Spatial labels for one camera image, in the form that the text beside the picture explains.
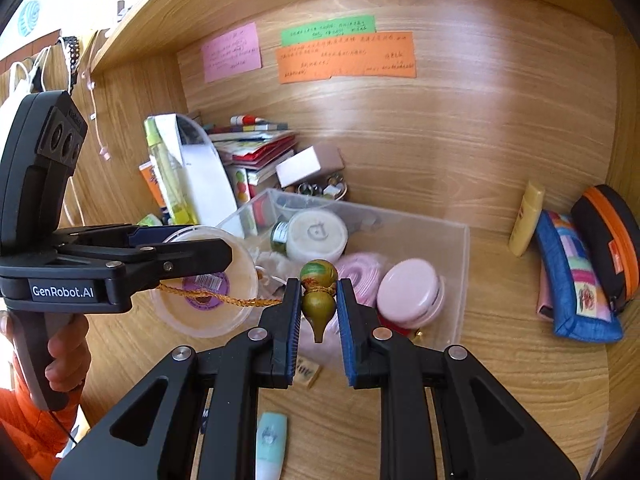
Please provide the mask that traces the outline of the person left hand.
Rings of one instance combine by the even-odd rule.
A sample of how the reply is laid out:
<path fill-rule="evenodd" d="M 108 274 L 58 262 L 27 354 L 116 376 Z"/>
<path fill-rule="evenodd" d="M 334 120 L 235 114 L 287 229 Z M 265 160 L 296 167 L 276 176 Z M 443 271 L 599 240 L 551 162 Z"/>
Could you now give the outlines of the person left hand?
<path fill-rule="evenodd" d="M 88 331 L 85 315 L 76 314 L 49 340 L 48 351 L 53 361 L 44 374 L 53 391 L 68 393 L 84 383 L 91 364 Z"/>

